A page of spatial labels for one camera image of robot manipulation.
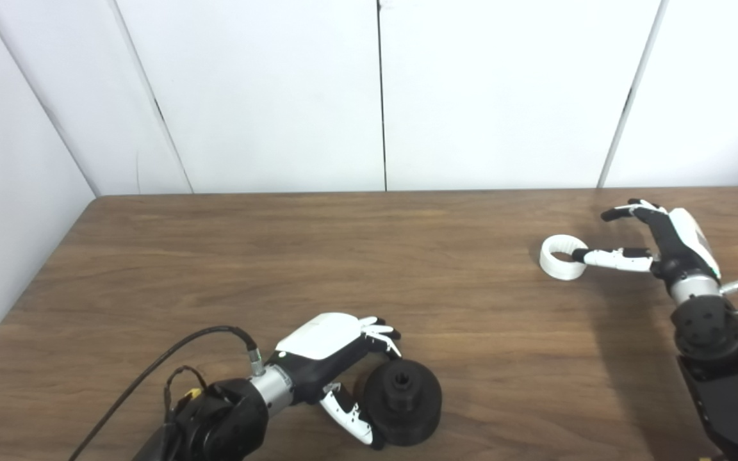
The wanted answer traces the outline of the black and white right hand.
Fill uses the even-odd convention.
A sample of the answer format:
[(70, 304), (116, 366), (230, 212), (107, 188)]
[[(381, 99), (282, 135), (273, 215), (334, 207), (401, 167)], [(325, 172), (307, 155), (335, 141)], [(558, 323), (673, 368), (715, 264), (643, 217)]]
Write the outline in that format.
[(571, 251), (571, 259), (588, 266), (618, 271), (650, 272), (671, 287), (679, 280), (694, 275), (719, 283), (719, 266), (712, 256), (705, 234), (685, 208), (670, 212), (653, 202), (632, 198), (627, 205), (601, 213), (605, 222), (636, 218), (647, 225), (658, 251), (648, 248), (588, 249)]

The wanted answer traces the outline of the black and white left hand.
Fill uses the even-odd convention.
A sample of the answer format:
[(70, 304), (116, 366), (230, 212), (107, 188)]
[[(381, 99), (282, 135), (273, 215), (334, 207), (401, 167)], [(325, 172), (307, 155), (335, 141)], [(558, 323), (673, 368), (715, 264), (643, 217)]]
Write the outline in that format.
[(401, 359), (396, 344), (400, 338), (401, 333), (382, 318), (320, 313), (281, 339), (267, 364), (286, 382), (287, 405), (319, 405), (360, 443), (380, 450), (386, 441), (337, 378), (370, 353)]

